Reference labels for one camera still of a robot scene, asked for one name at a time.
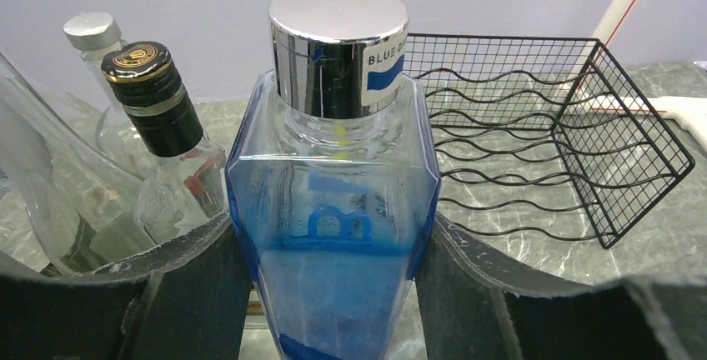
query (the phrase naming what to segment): transparent glass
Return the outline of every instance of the transparent glass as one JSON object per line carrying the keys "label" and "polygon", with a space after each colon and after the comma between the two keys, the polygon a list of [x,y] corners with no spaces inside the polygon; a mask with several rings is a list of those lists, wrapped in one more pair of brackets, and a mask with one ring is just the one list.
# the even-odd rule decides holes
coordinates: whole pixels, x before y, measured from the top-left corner
{"label": "transparent glass", "polygon": [[156,243],[133,219],[140,181],[89,147],[0,55],[0,168],[63,273],[83,273]]}
{"label": "transparent glass", "polygon": [[157,165],[143,182],[135,216],[157,243],[228,211],[223,183],[226,153],[206,134],[185,154],[155,158]]}
{"label": "transparent glass", "polygon": [[144,179],[152,171],[156,158],[149,152],[140,134],[123,111],[123,106],[115,98],[113,90],[101,73],[103,56],[124,48],[128,43],[120,40],[113,45],[92,51],[81,52],[81,59],[93,75],[110,102],[103,111],[96,126],[96,148],[105,153],[123,170]]}
{"label": "transparent glass", "polygon": [[231,215],[283,358],[383,358],[439,193],[422,86],[324,120],[253,91],[227,164]]}

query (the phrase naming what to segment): bottle shoulder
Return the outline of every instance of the bottle shoulder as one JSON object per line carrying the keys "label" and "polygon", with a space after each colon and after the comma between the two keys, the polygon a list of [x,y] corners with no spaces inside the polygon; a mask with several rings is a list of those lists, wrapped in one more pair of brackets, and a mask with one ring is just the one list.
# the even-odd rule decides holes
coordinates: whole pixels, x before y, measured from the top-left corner
{"label": "bottle shoulder", "polygon": [[272,73],[262,75],[251,97],[237,151],[240,158],[317,158],[355,163],[422,166],[434,155],[421,84],[404,76],[396,98],[383,110],[353,120],[307,116],[278,95]]}

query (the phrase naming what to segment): wire rack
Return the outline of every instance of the wire rack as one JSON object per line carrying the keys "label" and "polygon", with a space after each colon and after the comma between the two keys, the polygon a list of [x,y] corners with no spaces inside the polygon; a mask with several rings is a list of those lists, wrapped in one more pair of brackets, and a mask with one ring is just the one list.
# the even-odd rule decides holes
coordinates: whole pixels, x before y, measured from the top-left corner
{"label": "wire rack", "polygon": [[610,248],[694,166],[596,39],[413,33],[404,67],[425,86],[440,204],[472,233]]}

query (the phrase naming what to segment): clear glass bottle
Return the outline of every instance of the clear glass bottle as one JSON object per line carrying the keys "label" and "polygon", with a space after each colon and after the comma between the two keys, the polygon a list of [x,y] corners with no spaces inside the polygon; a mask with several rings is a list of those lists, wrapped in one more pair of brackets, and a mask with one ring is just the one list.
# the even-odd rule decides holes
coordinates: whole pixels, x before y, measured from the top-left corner
{"label": "clear glass bottle", "polygon": [[86,12],[64,24],[64,34],[72,46],[81,51],[81,59],[96,78],[110,105],[103,111],[96,126],[96,148],[118,166],[140,179],[146,178],[155,163],[120,102],[101,72],[103,56],[125,48],[123,33],[106,12]]}
{"label": "clear glass bottle", "polygon": [[0,55],[0,167],[62,273],[156,246],[133,221],[140,181],[89,147]]}
{"label": "clear glass bottle", "polygon": [[135,218],[158,243],[227,211],[224,150],[208,139],[164,45],[136,42],[103,59],[104,77],[157,157]]}
{"label": "clear glass bottle", "polygon": [[283,358],[383,358],[439,193],[399,0],[274,0],[275,70],[229,157],[231,215]]}

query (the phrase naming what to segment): black bottle cap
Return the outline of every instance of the black bottle cap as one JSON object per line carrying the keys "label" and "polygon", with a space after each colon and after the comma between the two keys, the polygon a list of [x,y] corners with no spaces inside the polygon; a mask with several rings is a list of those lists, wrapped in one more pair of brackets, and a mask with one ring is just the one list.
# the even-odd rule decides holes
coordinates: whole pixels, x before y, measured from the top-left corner
{"label": "black bottle cap", "polygon": [[172,55],[158,42],[133,42],[107,54],[101,71],[115,98],[125,106],[145,108],[162,103],[182,86]]}

